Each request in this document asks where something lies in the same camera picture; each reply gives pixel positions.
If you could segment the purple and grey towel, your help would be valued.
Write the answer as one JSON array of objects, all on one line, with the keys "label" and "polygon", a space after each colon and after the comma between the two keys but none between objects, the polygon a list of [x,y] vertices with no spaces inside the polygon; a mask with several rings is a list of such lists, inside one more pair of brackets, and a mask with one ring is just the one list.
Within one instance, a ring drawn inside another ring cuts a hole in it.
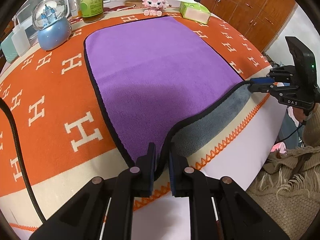
[{"label": "purple and grey towel", "polygon": [[99,29],[84,58],[104,122],[125,163],[156,146],[159,178],[177,132],[248,82],[202,38],[170,16]]}]

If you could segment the beige knitted blanket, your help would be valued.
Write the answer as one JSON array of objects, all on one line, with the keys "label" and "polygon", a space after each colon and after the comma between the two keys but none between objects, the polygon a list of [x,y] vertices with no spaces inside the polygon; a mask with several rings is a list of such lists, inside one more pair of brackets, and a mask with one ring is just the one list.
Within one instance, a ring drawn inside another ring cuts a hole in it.
[{"label": "beige knitted blanket", "polygon": [[319,106],[302,139],[304,147],[271,152],[246,192],[290,239],[319,239]]}]

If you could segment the wooden cabinet with shelves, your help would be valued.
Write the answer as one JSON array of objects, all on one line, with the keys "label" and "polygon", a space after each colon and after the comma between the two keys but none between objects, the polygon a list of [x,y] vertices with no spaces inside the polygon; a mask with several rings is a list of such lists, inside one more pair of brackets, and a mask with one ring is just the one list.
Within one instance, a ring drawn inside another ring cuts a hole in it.
[{"label": "wooden cabinet with shelves", "polygon": [[200,3],[244,35],[260,52],[271,44],[296,8],[295,0],[200,0]]}]

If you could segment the orange H-pattern tablecloth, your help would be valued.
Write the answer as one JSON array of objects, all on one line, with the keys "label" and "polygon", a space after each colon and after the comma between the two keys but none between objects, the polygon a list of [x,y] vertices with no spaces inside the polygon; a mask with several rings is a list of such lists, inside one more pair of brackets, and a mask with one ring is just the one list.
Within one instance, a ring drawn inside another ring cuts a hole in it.
[{"label": "orange H-pattern tablecloth", "polygon": [[[249,83],[264,77],[270,64],[257,48],[217,16],[207,24],[173,17],[219,53]],[[27,174],[37,204],[49,219],[96,176],[110,179],[131,168],[125,163],[104,122],[84,58],[84,40],[91,33],[122,23],[156,18],[142,9],[114,9],[102,20],[76,21],[63,45],[45,51],[32,46],[1,75],[1,99],[18,130],[18,160],[7,117],[1,115],[1,213],[17,239],[31,239],[42,225],[26,189]],[[178,154],[191,167],[214,177],[232,177],[249,187],[266,160],[281,127],[285,107],[264,93],[237,90],[206,119],[173,137]],[[187,199],[170,194],[168,162],[155,178],[152,195],[133,204],[133,239],[189,239]]]}]

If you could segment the green tissue pack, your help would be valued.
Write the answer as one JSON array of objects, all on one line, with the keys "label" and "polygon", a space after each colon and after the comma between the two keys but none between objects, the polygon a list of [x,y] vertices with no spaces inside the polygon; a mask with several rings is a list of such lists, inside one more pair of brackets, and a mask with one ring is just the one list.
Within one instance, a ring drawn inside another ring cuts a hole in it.
[{"label": "green tissue pack", "polygon": [[201,3],[195,0],[176,0],[180,2],[180,13],[183,18],[198,23],[207,24],[211,12]]}]

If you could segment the pink block toy figure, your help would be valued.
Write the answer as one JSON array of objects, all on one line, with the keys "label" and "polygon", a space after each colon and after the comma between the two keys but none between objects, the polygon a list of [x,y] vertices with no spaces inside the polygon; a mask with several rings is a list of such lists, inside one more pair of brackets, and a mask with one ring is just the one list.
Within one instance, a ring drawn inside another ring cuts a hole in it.
[{"label": "pink block toy figure", "polygon": [[144,16],[162,16],[162,11],[168,6],[167,0],[142,0],[146,7]]}]

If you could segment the mint green cup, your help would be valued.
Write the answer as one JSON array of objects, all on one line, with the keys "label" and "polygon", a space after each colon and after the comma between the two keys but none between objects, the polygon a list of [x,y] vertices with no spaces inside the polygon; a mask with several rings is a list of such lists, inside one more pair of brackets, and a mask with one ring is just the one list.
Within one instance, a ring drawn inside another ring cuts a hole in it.
[{"label": "mint green cup", "polygon": [[3,51],[4,57],[8,63],[12,63],[18,57],[18,53],[12,42],[13,32],[11,32],[2,42],[1,50]]}]

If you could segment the white squeeze bottle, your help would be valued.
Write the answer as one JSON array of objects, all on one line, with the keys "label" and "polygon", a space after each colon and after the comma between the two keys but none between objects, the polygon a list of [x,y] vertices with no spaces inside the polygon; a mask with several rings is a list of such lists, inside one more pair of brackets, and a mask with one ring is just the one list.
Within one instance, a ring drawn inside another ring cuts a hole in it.
[{"label": "white squeeze bottle", "polygon": [[16,25],[13,28],[13,35],[11,37],[12,43],[17,51],[17,54],[21,57],[23,56],[30,48],[30,42],[26,35],[25,29]]}]

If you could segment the glass bottle green label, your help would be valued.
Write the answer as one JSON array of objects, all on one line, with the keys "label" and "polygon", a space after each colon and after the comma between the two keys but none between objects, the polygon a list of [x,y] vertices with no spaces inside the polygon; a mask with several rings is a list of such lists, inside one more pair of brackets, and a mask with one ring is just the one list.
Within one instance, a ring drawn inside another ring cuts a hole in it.
[{"label": "glass bottle green label", "polygon": [[103,0],[80,0],[82,19],[85,23],[92,23],[103,18]]}]

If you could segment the blue snow globe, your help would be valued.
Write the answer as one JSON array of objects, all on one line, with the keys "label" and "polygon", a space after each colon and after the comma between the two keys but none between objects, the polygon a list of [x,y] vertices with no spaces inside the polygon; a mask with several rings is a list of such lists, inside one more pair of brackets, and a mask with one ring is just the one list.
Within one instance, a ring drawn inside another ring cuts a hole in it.
[{"label": "blue snow globe", "polygon": [[50,51],[65,43],[72,32],[65,0],[41,1],[33,11],[32,24],[43,50]]}]

